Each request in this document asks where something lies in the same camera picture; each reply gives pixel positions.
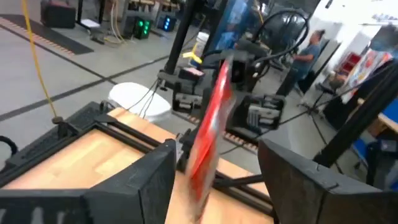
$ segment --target floor stripe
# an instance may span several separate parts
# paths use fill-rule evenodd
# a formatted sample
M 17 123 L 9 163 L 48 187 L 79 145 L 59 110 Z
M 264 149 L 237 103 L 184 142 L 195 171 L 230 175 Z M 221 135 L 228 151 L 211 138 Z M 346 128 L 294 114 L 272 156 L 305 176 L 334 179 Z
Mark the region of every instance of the floor stripe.
M 16 27 L 16 28 L 18 28 L 18 29 L 24 31 L 24 32 L 27 32 L 27 30 L 26 30 L 25 28 L 16 25 L 15 23 L 9 21 L 8 19 L 5 19 L 5 18 L 2 18 L 2 19 L 5 20 L 5 21 L 7 21 L 8 24 L 10 24 L 10 25 L 12 25 L 12 26 L 14 26 L 14 27 Z M 59 49 L 59 50 L 62 50 L 62 51 L 64 51 L 64 52 L 66 52 L 66 53 L 69 52 L 68 49 L 66 49 L 66 48 L 64 48 L 64 47 L 62 47 L 62 46 L 60 46 L 60 45 L 58 45 L 58 44 L 55 44 L 55 43 L 53 43 L 53 42 L 51 42 L 51 41 L 45 39 L 45 38 L 42 37 L 42 36 L 39 36 L 39 35 L 34 34 L 34 33 L 32 33 L 32 35 L 33 35 L 34 38 L 36 38 L 36 39 L 38 39 L 38 40 L 41 40 L 41 41 L 44 41 L 45 43 L 50 44 L 51 46 L 53 46 L 53 47 L 55 47 L 55 48 L 57 48 L 57 49 Z
M 20 37 L 20 38 L 26 40 L 26 41 L 30 41 L 29 38 L 27 38 L 27 37 L 25 37 L 24 35 L 21 35 L 21 34 L 15 32 L 15 31 L 13 31 L 12 29 L 10 29 L 10 28 L 8 28 L 8 27 L 5 27 L 5 26 L 3 26 L 3 25 L 1 25 L 1 24 L 0 24 L 0 27 L 3 28 L 3 29 L 5 29 L 5 30 L 7 30 L 7 31 L 9 31 L 10 33 L 12 33 L 12 34 L 14 34 L 14 35 L 16 35 L 16 36 L 18 36 L 18 37 Z M 107 77 L 105 77 L 105 76 L 103 76 L 103 75 L 100 75 L 99 73 L 96 73 L 96 72 L 92 71 L 91 69 L 86 68 L 86 67 L 80 65 L 79 63 L 76 63 L 76 62 L 70 60 L 69 58 L 67 58 L 67 57 L 65 57 L 65 56 L 63 56 L 63 55 L 61 55 L 61 54 L 59 54 L 59 53 L 57 53 L 57 52 L 55 52 L 55 51 L 53 51 L 53 50 L 51 50 L 51 49 L 45 47 L 45 46 L 43 46 L 43 45 L 41 45 L 41 44 L 38 44 L 38 43 L 36 43 L 36 42 L 34 42 L 34 44 L 35 44 L 36 46 L 40 47 L 41 49 L 43 49 L 43 50 L 45 50 L 45 51 L 47 51 L 47 52 L 50 52 L 51 54 L 54 54 L 55 56 L 57 56 L 57 57 L 59 57 L 59 58 L 61 58 L 61 59 L 66 60 L 67 62 L 69 62 L 69 63 L 71 63 L 71 64 L 73 64 L 73 65 L 75 65 L 75 66 L 77 66 L 77 67 L 79 67 L 79 68 L 81 68 L 81 69 L 83 69 L 84 71 L 86 71 L 86 72 L 88 72 L 88 73 L 90 73 L 90 74 L 92 74 L 92 75 L 95 75 L 95 76 L 97 76 L 97 77 L 99 77 L 99 78 L 101 78 L 101 79 L 105 79 L 107 82 L 110 82 L 110 83 L 112 83 L 112 84 L 116 84 L 116 82 L 110 80 L 109 78 L 107 78 Z
M 30 41 L 27 37 L 25 37 L 25 36 L 23 36 L 23 35 L 21 35 L 21 34 L 15 32 L 15 31 L 13 31 L 13 30 L 11 30 L 11 29 L 9 29 L 8 27 L 3 26 L 2 24 L 0 24 L 0 28 L 4 29 L 4 30 L 6 30 L 6 31 L 9 31 L 10 33 L 12 33 L 12 34 L 14 34 L 14 35 L 16 35 L 16 36 L 18 36 L 18 37 L 20 37 L 20 38 L 22 38 L 22 39 L 28 41 L 28 42 Z M 118 72 L 118 73 L 115 73 L 114 75 L 111 75 L 111 76 L 109 76 L 109 77 L 104 77 L 104 76 L 102 76 L 102 75 L 100 75 L 100 74 L 98 74 L 98 73 L 96 73 L 96 72 L 90 70 L 89 68 L 86 68 L 86 67 L 80 65 L 79 63 L 76 63 L 76 62 L 70 60 L 69 58 L 66 58 L 66 57 L 63 56 L 63 55 L 60 55 L 60 54 L 54 52 L 53 50 L 44 47 L 44 46 L 41 45 L 41 44 L 38 44 L 38 43 L 36 43 L 36 42 L 35 42 L 34 44 L 35 44 L 36 46 L 40 47 L 41 49 L 43 49 L 43 50 L 45 50 L 45 51 L 47 51 L 47 52 L 50 52 L 51 54 L 54 54 L 55 56 L 58 56 L 58 57 L 60 57 L 61 59 L 64 59 L 64 60 L 66 60 L 67 62 L 70 62 L 70 63 L 76 65 L 77 67 L 79 67 L 79 68 L 81 68 L 81 69 L 83 69 L 83 70 L 85 70 L 85 71 L 87 71 L 87 72 L 89 72 L 89 73 L 91 73 L 91 74 L 93 74 L 93 75 L 95 75 L 95 76 L 101 78 L 100 80 L 97 80 L 97 81 L 95 81 L 95 82 L 91 82 L 91 83 L 88 83 L 88 84 L 79 86 L 79 87 L 77 87 L 77 88 L 74 88 L 74 89 L 72 89 L 72 90 L 66 91 L 66 92 L 64 92 L 64 93 L 60 93 L 60 94 L 57 94 L 57 95 L 55 95 L 55 96 L 52 96 L 52 97 L 51 97 L 52 101 L 61 100 L 61 99 L 65 98 L 65 97 L 68 97 L 68 96 L 70 96 L 70 95 L 72 95 L 72 94 L 78 93 L 78 92 L 83 91 L 83 90 L 87 90 L 87 89 L 89 89 L 89 88 L 91 88 L 91 87 L 94 87 L 94 86 L 99 85 L 99 84 L 104 83 L 104 82 L 110 82 L 110 83 L 112 83 L 112 84 L 114 84 L 114 85 L 115 85 L 115 84 L 118 84 L 117 82 L 113 81 L 112 79 L 121 77 L 121 76 L 123 76 L 123 75 L 125 75 L 125 74 L 131 73 L 131 72 L 133 72 L 133 71 L 135 71 L 135 70 L 138 70 L 138 69 L 144 68 L 144 67 L 146 67 L 146 66 L 152 65 L 153 63 L 159 62 L 159 61 L 164 60 L 164 59 L 167 59 L 167 58 L 169 57 L 168 55 L 163 56 L 163 57 L 159 57 L 159 58 L 157 58 L 157 59 L 155 59 L 155 60 L 151 60 L 151 61 L 146 62 L 146 63 L 143 63 L 143 64 L 141 64 L 141 65 L 138 65 L 138 66 L 135 66 L 135 67 L 126 69 L 126 70 L 121 71 L 121 72 Z M 12 110 L 12 111 L 10 111 L 10 112 L 4 113 L 4 114 L 0 114 L 0 122 L 1 122 L 1 121 L 5 121 L 5 120 L 10 119 L 10 118 L 13 118 L 13 117 L 15 117 L 15 116 L 18 116 L 18 115 L 20 115 L 20 114 L 29 112 L 29 111 L 31 111 L 31 110 L 37 109 L 37 108 L 39 108 L 39 107 L 41 107 L 41 106 L 44 106 L 44 105 L 46 105 L 46 104 L 48 104 L 48 101 L 47 101 L 47 100 L 40 100 L 40 101 L 38 101 L 38 102 L 29 104 L 29 105 L 27 105 L 27 106 L 23 106 L 23 107 L 21 107 L 21 108 Z
M 18 27 L 20 30 L 24 30 L 26 32 L 26 21 L 23 15 L 17 14 L 0 14 L 1 20 L 4 21 L 3 24 L 15 24 L 15 27 Z M 63 49 L 68 49 L 73 52 L 73 54 L 85 54 L 93 52 L 92 49 L 84 46 L 71 38 L 68 38 L 55 30 L 49 29 L 48 27 L 43 26 L 43 24 L 30 20 L 30 27 L 32 28 L 32 32 L 37 35 L 41 36 L 56 45 L 59 45 Z

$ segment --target person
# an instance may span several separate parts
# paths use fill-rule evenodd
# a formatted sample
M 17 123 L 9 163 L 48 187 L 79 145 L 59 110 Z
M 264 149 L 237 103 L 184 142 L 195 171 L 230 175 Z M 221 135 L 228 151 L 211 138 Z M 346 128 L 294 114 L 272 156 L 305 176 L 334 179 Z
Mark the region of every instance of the person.
M 293 90 L 295 84 L 307 76 L 320 55 L 320 41 L 323 35 L 325 35 L 325 30 L 316 30 L 311 35 L 308 47 L 303 49 L 298 55 L 293 55 L 293 64 L 276 95 L 287 96 Z

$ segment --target poster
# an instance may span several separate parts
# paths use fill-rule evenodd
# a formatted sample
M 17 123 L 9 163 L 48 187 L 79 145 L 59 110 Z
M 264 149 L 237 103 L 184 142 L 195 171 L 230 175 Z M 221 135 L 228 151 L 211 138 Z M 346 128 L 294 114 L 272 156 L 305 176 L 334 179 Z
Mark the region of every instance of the poster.
M 362 57 L 362 59 L 358 62 L 357 66 L 354 67 L 354 70 L 351 72 L 351 75 L 348 77 L 348 80 L 343 88 L 341 88 L 341 92 L 348 91 L 349 89 L 359 85 L 363 81 L 367 79 L 367 77 L 379 66 L 384 64 L 391 58 L 391 54 L 388 52 L 380 52 L 376 50 L 369 49 L 368 52 Z M 351 97 L 355 94 L 357 88 L 349 91 L 347 94 L 344 94 L 341 97 L 343 103 L 347 103 Z

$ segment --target gray concrete floor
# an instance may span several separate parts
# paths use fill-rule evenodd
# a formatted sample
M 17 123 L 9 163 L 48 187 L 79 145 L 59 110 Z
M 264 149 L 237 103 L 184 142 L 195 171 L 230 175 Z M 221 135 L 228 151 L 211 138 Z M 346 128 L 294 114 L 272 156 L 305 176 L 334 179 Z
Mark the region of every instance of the gray concrete floor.
M 39 21 L 39 0 L 30 0 L 29 4 L 31 19 Z M 21 14 L 19 1 L 1 1 L 1 13 Z M 128 42 L 118 48 L 111 48 L 90 41 L 88 34 L 80 27 L 74 30 L 58 31 L 95 50 L 90 54 L 68 57 L 105 77 L 168 55 L 174 40 L 173 34 L 170 34 L 168 38 L 157 37 L 152 34 L 147 40 L 137 40 L 136 43 Z M 190 37 L 194 33 L 195 28 L 191 29 L 187 36 Z M 49 105 L 43 103 L 45 97 L 36 76 L 29 43 L 2 29 L 0 29 L 0 40 L 0 68 L 2 68 L 0 134 L 10 137 L 20 148 L 23 148 L 53 127 L 51 123 L 53 115 Z M 90 101 L 100 101 L 107 98 L 108 92 L 113 86 L 112 83 L 99 82 L 100 78 L 92 73 L 84 71 L 40 48 L 36 48 L 36 50 L 50 96 L 58 96 L 59 98 L 54 102 L 58 115 L 66 118 Z M 166 61 L 166 59 L 160 60 L 127 72 L 113 79 L 113 81 L 116 83 L 136 82 L 150 87 L 156 79 L 157 72 L 164 67 Z M 280 85 L 280 75 L 277 71 L 271 71 L 256 86 L 254 92 L 258 94 L 275 93 Z M 86 84 L 92 84 L 92 86 L 65 96 L 65 93 Z M 171 100 L 171 91 L 159 91 L 159 94 L 166 100 Z M 299 102 L 300 97 L 295 92 L 288 96 L 282 120 L 303 112 L 303 108 L 296 106 Z M 335 135 L 335 131 L 323 120 L 317 117 L 315 119 L 326 140 L 329 141 Z M 176 116 L 172 116 L 168 121 L 163 121 L 158 125 L 173 133 L 182 133 L 187 128 L 193 128 L 192 124 Z M 263 138 L 289 148 L 309 159 L 324 146 L 311 118 L 307 115 L 281 126 L 278 130 L 266 134 Z M 221 141 L 218 150 L 223 152 L 231 147 L 234 147 L 234 145 Z M 4 147 L 0 146 L 0 148 L 2 149 L 0 160 L 4 160 L 9 156 L 8 151 L 3 150 Z M 260 172 L 257 156 L 244 149 L 237 149 L 223 157 L 253 173 Z

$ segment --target white wall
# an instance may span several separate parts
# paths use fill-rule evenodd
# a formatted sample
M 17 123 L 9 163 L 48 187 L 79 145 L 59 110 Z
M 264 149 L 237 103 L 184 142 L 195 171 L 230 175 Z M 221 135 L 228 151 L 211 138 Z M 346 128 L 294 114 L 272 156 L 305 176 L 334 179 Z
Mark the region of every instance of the white wall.
M 326 38 L 340 42 L 339 49 L 330 59 L 327 68 L 335 68 L 348 52 L 361 53 L 380 27 L 364 27 L 363 21 L 371 20 L 376 10 L 370 0 L 334 0 L 326 9 L 328 0 L 321 0 L 310 20 L 310 34 L 318 29 L 326 30 Z M 308 45 L 309 37 L 300 46 Z

